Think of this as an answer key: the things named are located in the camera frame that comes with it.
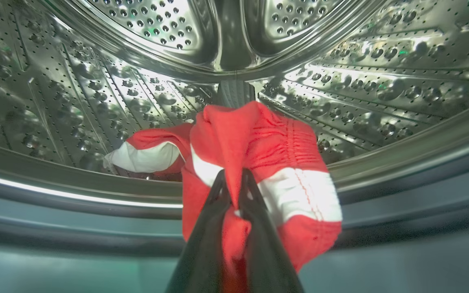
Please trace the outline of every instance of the stainless steel drum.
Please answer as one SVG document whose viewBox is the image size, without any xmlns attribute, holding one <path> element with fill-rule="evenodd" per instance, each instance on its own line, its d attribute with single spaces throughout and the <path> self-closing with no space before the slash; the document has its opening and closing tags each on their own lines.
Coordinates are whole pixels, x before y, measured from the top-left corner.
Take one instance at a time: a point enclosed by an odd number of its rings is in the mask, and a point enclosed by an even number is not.
<svg viewBox="0 0 469 293">
<path fill-rule="evenodd" d="M 310 124 L 340 190 L 413 174 L 469 152 L 469 0 L 0 0 L 0 184 L 178 208 L 67 166 L 109 173 L 223 79 Z"/>
</svg>

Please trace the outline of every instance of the white fabric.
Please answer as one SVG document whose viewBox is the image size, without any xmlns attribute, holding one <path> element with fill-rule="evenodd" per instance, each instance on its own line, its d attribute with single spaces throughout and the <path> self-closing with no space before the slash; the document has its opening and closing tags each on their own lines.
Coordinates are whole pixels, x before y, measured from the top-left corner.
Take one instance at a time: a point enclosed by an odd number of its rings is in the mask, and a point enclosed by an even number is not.
<svg viewBox="0 0 469 293">
<path fill-rule="evenodd" d="M 105 167 L 108 168 L 115 165 L 136 173 L 153 173 L 169 168 L 179 156 L 180 151 L 177 146 L 168 141 L 145 150 L 137 150 L 125 141 L 119 149 L 104 158 Z"/>
<path fill-rule="evenodd" d="M 191 146 L 195 173 L 211 187 L 223 168 L 202 160 Z M 341 221 L 341 207 L 331 175 L 322 171 L 283 168 L 258 183 L 271 218 L 279 226 L 296 215 L 316 221 Z"/>
</svg>

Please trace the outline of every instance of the red and white striped cloth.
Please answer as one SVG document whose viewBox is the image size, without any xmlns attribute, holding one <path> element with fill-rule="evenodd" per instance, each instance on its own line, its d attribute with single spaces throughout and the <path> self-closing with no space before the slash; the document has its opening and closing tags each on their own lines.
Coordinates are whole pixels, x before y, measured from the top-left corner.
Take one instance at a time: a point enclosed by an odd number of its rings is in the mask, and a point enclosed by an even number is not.
<svg viewBox="0 0 469 293">
<path fill-rule="evenodd" d="M 251 224 L 237 213 L 242 168 L 253 172 L 296 271 L 326 252 L 341 232 L 338 197 L 313 130 L 258 102 L 239 109 L 208 105 L 195 125 L 138 131 L 106 159 L 138 173 L 182 172 L 186 240 L 225 169 L 233 202 L 222 235 L 225 292 L 246 291 L 244 247 Z"/>
</svg>

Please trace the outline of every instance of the perforated metal panel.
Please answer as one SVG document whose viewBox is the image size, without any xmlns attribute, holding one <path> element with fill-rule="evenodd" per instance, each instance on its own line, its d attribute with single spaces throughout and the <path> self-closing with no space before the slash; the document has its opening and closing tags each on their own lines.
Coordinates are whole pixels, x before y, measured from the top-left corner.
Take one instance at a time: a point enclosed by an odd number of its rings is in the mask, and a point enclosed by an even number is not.
<svg viewBox="0 0 469 293">
<path fill-rule="evenodd" d="M 362 155 L 469 108 L 469 1 L 2 0 L 0 148 L 108 172 L 244 74 L 327 163 Z"/>
</svg>

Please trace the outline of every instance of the black tongs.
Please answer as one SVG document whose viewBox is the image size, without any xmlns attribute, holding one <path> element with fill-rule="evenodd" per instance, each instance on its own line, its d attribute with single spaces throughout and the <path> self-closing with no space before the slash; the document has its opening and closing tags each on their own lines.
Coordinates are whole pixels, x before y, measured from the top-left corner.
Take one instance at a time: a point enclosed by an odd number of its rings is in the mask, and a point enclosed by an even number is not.
<svg viewBox="0 0 469 293">
<path fill-rule="evenodd" d="M 166 293 L 219 293 L 222 291 L 222 225 L 231 206 L 224 171 L 211 187 L 189 241 L 171 277 Z M 246 267 L 251 293 L 303 293 L 276 228 L 270 219 L 253 174 L 242 172 L 240 215 L 251 222 Z"/>
</svg>

